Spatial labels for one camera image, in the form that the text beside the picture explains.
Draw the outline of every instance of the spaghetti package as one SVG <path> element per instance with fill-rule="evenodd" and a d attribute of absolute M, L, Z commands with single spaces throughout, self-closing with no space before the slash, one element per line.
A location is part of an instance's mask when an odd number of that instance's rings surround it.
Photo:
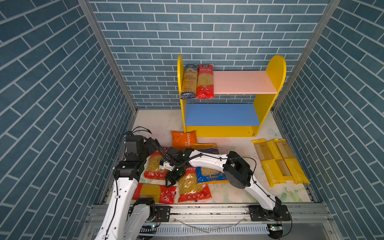
<path fill-rule="evenodd" d="M 148 167 L 144 172 L 144 177 L 148 179 L 165 180 L 167 169 L 160 169 L 160 161 L 163 159 L 159 151 L 154 152 L 148 160 Z"/>
<path fill-rule="evenodd" d="M 253 140 L 252 142 L 262 163 L 269 186 L 273 187 L 275 184 L 285 183 L 286 181 L 276 163 L 276 160 L 273 158 L 273 154 L 269 149 L 266 140 L 260 139 Z"/>
<path fill-rule="evenodd" d="M 192 149 L 199 150 L 200 152 L 219 154 L 217 144 L 191 144 Z M 196 168 L 197 184 L 216 184 L 229 182 L 223 172 L 206 167 Z"/>
<path fill-rule="evenodd" d="M 178 202 L 196 201 L 212 198 L 208 185 L 198 185 L 196 169 L 189 167 L 179 180 L 180 197 Z"/>
<path fill-rule="evenodd" d="M 281 174 L 283 175 L 284 179 L 289 181 L 293 180 L 292 174 L 289 171 L 287 164 L 285 163 L 283 157 L 280 154 L 279 149 L 276 146 L 276 143 L 274 140 L 267 141 L 268 147 L 272 152 L 273 158 L 276 160 L 277 166 L 279 166 L 279 169 L 281 171 Z"/>
<path fill-rule="evenodd" d="M 214 66 L 200 65 L 199 75 L 197 77 L 196 98 L 205 99 L 214 97 Z"/>
<path fill-rule="evenodd" d="M 186 65 L 184 68 L 183 83 L 181 85 L 180 99 L 196 98 L 198 65 Z"/>
<path fill-rule="evenodd" d="M 176 187 L 169 187 L 156 184 L 139 183 L 133 193 L 133 200 L 140 197 L 153 197 L 155 202 L 161 204 L 174 204 Z"/>
<path fill-rule="evenodd" d="M 293 176 L 293 180 L 296 184 L 299 183 L 309 183 L 307 176 L 305 175 L 303 169 L 300 166 L 300 163 L 295 158 L 291 148 L 285 139 L 275 139 L 277 148 L 281 152 L 283 159 Z"/>
<path fill-rule="evenodd" d="M 184 150 L 189 148 L 191 144 L 197 143 L 196 131 L 192 132 L 175 132 L 171 131 L 172 134 L 172 147 L 177 150 Z"/>

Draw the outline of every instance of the blue shelf board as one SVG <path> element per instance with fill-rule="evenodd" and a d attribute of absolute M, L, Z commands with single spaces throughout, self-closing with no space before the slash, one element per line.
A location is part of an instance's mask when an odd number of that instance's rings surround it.
<path fill-rule="evenodd" d="M 188 103 L 186 126 L 260 126 L 252 103 Z"/>

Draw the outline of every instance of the blue spaghetti package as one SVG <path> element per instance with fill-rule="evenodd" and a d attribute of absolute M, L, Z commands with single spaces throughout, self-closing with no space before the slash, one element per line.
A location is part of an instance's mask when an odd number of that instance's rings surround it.
<path fill-rule="evenodd" d="M 191 148 L 205 153 L 219 154 L 217 144 L 215 143 L 191 144 Z M 197 184 L 216 184 L 229 182 L 224 173 L 206 167 L 197 167 L 196 177 Z"/>

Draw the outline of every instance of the brick wallpaper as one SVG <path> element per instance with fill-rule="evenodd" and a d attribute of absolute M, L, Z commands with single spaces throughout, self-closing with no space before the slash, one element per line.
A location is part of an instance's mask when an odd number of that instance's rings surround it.
<path fill-rule="evenodd" d="M 0 239 L 76 239 L 131 114 L 76 0 L 0 1 Z"/>
<path fill-rule="evenodd" d="M 383 13 L 342 0 L 277 111 L 345 239 L 384 236 Z"/>
<path fill-rule="evenodd" d="M 179 108 L 177 57 L 215 70 L 296 65 L 328 0 L 119 0 L 92 8 L 138 108 Z M 246 103 L 251 96 L 230 96 Z M 225 102 L 221 96 L 204 102 Z"/>

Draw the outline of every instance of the red spaghetti package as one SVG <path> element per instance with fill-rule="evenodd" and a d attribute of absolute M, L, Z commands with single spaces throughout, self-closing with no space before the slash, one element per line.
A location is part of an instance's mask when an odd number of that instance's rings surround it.
<path fill-rule="evenodd" d="M 200 65 L 197 77 L 196 98 L 205 99 L 214 97 L 214 66 Z"/>
<path fill-rule="evenodd" d="M 185 175 L 179 180 L 179 191 L 180 197 L 178 202 L 212 198 L 207 184 L 197 184 L 196 169 L 194 167 L 187 168 Z"/>
<path fill-rule="evenodd" d="M 155 202 L 161 204 L 174 204 L 176 187 L 169 187 L 157 184 L 139 183 L 133 193 L 133 200 L 140 197 L 153 197 Z"/>
<path fill-rule="evenodd" d="M 148 179 L 156 180 L 165 180 L 167 169 L 160 169 L 160 161 L 163 159 L 159 151 L 154 152 L 149 160 L 146 171 L 144 172 L 144 177 Z"/>

